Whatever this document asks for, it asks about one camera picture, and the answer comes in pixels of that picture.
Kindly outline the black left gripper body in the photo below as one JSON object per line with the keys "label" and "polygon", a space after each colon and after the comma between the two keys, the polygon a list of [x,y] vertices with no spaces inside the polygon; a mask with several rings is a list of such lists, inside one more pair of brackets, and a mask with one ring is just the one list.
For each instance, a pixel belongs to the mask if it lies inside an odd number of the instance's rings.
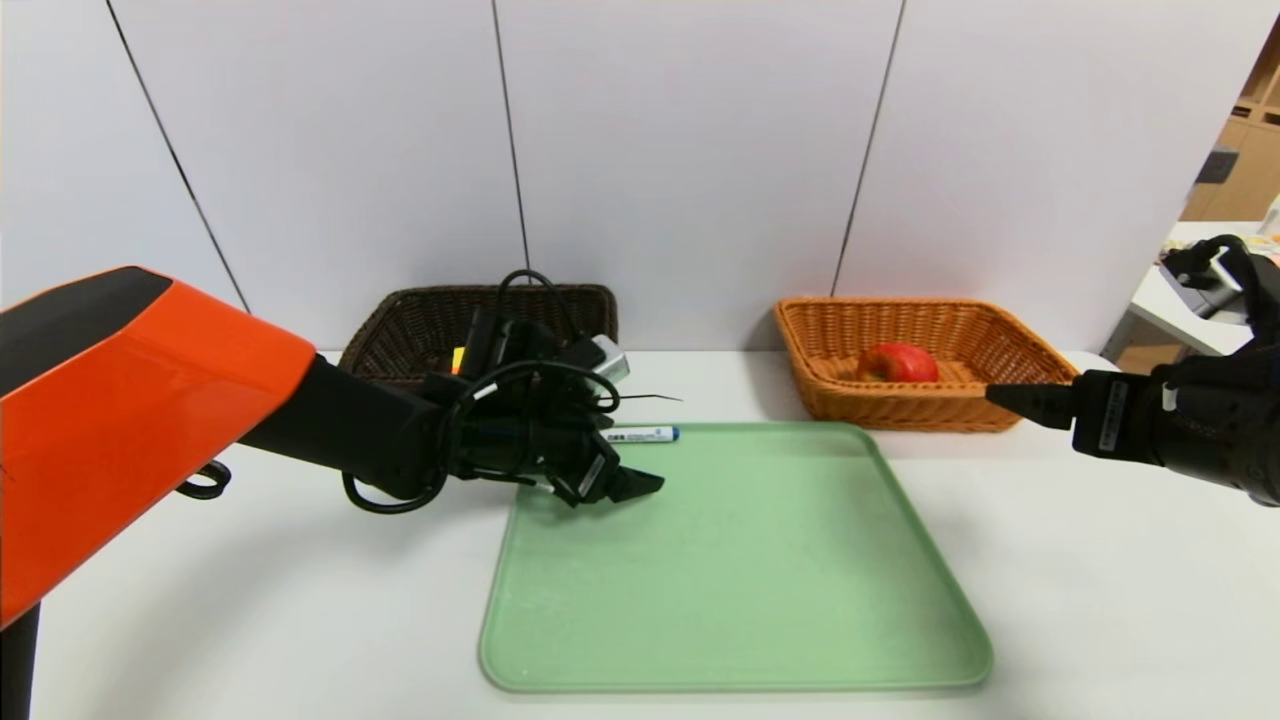
{"label": "black left gripper body", "polygon": [[520,477],[571,507],[594,503],[600,479],[618,465],[618,455],[602,434],[613,421],[600,414],[563,414],[532,421]]}

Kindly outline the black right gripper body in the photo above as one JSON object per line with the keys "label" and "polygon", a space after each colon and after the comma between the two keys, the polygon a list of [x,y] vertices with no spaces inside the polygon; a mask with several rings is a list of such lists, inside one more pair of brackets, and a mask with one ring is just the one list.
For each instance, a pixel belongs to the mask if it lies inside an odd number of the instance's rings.
{"label": "black right gripper body", "polygon": [[1138,462],[1224,487],[1242,487],[1235,434],[1243,428],[1238,389],[1162,377],[1087,372],[1073,386],[1071,446],[1092,457]]}

